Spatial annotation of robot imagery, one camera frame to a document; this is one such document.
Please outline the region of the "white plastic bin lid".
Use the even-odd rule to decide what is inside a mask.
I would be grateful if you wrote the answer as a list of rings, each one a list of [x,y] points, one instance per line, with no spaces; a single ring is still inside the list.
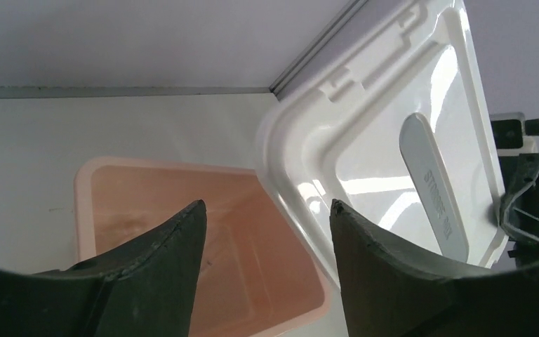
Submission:
[[[405,1],[282,100],[255,170],[339,285],[331,203],[447,258],[490,267],[503,179],[463,1]]]

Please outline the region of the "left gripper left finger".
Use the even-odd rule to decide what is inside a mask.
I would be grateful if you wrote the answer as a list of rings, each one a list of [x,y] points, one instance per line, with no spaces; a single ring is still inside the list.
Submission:
[[[67,270],[0,270],[0,336],[187,336],[206,228],[196,200]]]

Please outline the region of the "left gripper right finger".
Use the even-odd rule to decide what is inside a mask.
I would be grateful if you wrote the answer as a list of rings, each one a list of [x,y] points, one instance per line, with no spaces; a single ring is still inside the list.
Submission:
[[[345,202],[330,228],[350,336],[539,336],[539,263],[461,263],[372,223]]]

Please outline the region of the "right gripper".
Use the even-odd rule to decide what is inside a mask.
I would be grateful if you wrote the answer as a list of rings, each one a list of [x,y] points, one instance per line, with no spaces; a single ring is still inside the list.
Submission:
[[[539,154],[501,156],[499,161],[505,186],[499,226],[523,243],[515,243],[509,257],[516,265],[530,265],[539,261]]]

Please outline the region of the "pink plastic bin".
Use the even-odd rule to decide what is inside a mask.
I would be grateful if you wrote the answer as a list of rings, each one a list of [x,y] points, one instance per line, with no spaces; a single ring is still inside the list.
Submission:
[[[328,312],[328,281],[250,169],[99,157],[74,198],[80,260],[205,202],[191,336],[279,336]]]

